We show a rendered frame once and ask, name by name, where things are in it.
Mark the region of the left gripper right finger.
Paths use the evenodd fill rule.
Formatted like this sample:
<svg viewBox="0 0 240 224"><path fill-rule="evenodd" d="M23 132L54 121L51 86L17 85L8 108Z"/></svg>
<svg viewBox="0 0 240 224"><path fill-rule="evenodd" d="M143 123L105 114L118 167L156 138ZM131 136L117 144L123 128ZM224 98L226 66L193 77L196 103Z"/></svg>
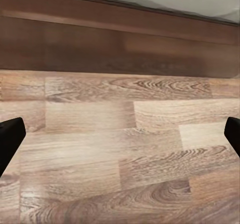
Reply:
<svg viewBox="0 0 240 224"><path fill-rule="evenodd" d="M240 157L240 119L228 117L224 135Z"/></svg>

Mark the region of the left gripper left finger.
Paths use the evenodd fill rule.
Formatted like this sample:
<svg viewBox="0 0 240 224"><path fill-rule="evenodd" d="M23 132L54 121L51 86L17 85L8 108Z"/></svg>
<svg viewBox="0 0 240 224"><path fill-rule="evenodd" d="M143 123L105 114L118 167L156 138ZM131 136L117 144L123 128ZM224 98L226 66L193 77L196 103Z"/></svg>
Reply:
<svg viewBox="0 0 240 224"><path fill-rule="evenodd" d="M0 122L0 177L26 136L21 117Z"/></svg>

